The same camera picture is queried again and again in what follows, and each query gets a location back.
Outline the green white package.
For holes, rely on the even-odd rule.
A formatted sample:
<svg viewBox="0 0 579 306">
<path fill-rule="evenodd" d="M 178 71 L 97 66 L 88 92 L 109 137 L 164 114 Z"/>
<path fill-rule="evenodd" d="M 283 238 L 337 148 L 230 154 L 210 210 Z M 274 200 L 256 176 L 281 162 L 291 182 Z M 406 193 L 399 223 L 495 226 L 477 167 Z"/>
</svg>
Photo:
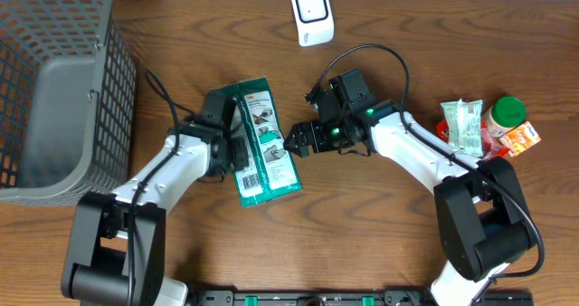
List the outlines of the green white package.
<svg viewBox="0 0 579 306">
<path fill-rule="evenodd" d="M 258 206 L 302 189 L 290 153 L 283 147 L 271 87 L 265 77 L 216 90 L 236 102 L 231 134 L 242 139 L 248 166 L 234 173 L 241 207 Z"/>
</svg>

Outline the light blue tissue pack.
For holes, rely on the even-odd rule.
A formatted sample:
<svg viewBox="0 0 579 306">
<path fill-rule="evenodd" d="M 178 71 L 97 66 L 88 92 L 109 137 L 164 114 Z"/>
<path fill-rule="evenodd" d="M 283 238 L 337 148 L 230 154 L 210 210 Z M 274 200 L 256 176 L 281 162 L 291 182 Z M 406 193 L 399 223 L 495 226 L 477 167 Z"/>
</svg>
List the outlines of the light blue tissue pack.
<svg viewBox="0 0 579 306">
<path fill-rule="evenodd" d="M 474 157 L 482 157 L 481 109 L 482 100 L 447 101 L 441 107 L 448 126 L 448 142 L 460 151 Z"/>
</svg>

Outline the red snack bag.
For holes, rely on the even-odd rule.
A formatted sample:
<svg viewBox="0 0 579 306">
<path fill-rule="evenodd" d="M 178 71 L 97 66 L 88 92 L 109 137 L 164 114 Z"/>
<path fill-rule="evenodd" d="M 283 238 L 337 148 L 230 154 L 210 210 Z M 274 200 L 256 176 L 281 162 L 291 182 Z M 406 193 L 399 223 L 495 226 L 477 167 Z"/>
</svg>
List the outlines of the red snack bag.
<svg viewBox="0 0 579 306">
<path fill-rule="evenodd" d="M 445 120 L 441 120 L 436 125 L 437 135 L 445 143 L 449 141 L 449 127 Z M 482 141 L 482 152 L 483 159 L 489 160 L 492 158 L 503 158 L 508 152 L 509 148 L 503 146 L 496 138 L 494 138 L 484 121 L 481 122 L 481 141 Z"/>
</svg>

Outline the green capped white jar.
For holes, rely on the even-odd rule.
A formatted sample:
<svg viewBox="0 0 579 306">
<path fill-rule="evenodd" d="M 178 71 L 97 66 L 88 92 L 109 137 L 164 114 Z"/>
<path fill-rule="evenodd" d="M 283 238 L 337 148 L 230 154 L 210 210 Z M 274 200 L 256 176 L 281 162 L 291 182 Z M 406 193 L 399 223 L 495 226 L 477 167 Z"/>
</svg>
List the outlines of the green capped white jar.
<svg viewBox="0 0 579 306">
<path fill-rule="evenodd" d="M 525 104 L 513 96 L 500 98 L 482 115 L 489 133 L 500 138 L 520 125 L 527 117 Z"/>
</svg>

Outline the orange tissue pack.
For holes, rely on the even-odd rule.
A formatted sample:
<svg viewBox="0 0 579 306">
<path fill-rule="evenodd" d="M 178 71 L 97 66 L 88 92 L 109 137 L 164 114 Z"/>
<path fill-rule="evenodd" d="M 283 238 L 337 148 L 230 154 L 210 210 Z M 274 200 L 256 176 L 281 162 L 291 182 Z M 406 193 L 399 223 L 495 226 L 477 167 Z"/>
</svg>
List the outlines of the orange tissue pack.
<svg viewBox="0 0 579 306">
<path fill-rule="evenodd" d="M 541 138 L 529 121 L 525 121 L 499 138 L 511 157 L 516 157 L 535 146 Z"/>
</svg>

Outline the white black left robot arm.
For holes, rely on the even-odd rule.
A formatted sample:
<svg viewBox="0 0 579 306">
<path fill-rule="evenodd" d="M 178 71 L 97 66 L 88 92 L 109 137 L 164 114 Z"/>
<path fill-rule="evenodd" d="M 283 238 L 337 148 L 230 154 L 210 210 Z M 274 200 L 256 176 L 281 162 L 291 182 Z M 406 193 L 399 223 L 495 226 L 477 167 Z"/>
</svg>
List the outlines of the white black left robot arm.
<svg viewBox="0 0 579 306">
<path fill-rule="evenodd" d="M 166 219 L 198 179 L 248 164 L 232 134 L 236 101 L 210 91 L 200 114 L 170 129 L 158 154 L 112 192 L 75 208 L 62 295 L 83 305 L 185 305 L 186 283 L 165 275 Z"/>
</svg>

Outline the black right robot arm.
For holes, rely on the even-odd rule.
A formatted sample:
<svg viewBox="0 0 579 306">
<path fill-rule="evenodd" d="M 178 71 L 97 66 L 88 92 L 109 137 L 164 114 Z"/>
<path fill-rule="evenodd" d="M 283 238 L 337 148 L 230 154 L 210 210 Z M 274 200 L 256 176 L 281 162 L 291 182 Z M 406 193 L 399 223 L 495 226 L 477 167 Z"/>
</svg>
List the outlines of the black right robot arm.
<svg viewBox="0 0 579 306">
<path fill-rule="evenodd" d="M 283 147 L 310 153 L 352 152 L 392 160 L 434 196 L 447 263 L 429 293 L 436 305 L 475 305 L 506 268 L 540 244 L 514 168 L 503 158 L 465 155 L 425 130 L 391 100 L 380 102 L 358 69 L 307 96 L 316 120 L 295 124 Z"/>
</svg>

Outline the white barcode scanner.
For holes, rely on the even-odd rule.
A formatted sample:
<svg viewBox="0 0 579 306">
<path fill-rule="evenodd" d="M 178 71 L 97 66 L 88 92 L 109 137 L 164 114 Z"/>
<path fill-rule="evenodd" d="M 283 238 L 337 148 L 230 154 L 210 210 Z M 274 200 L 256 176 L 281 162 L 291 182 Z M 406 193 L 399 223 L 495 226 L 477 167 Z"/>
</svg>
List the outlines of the white barcode scanner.
<svg viewBox="0 0 579 306">
<path fill-rule="evenodd" d="M 309 47 L 330 42 L 335 23 L 329 0 L 291 0 L 299 45 Z"/>
</svg>

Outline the grey plastic mesh basket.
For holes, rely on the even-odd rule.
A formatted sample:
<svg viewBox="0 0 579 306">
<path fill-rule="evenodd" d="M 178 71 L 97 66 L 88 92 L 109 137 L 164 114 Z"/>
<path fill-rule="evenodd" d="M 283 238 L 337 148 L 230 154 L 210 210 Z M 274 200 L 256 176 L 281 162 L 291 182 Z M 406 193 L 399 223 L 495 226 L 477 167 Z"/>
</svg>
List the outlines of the grey plastic mesh basket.
<svg viewBox="0 0 579 306">
<path fill-rule="evenodd" d="M 1 199 L 69 206 L 128 178 L 138 72 L 113 0 L 1 0 Z"/>
</svg>

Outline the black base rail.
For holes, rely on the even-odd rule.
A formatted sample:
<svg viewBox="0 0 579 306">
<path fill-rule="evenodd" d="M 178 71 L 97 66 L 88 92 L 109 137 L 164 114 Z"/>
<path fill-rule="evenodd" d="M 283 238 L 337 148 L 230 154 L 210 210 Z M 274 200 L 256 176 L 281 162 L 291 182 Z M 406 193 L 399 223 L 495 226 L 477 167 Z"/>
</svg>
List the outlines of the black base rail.
<svg viewBox="0 0 579 306">
<path fill-rule="evenodd" d="M 383 292 L 231 292 L 199 291 L 185 302 L 190 306 L 424 306 L 436 305 L 420 290 Z"/>
</svg>

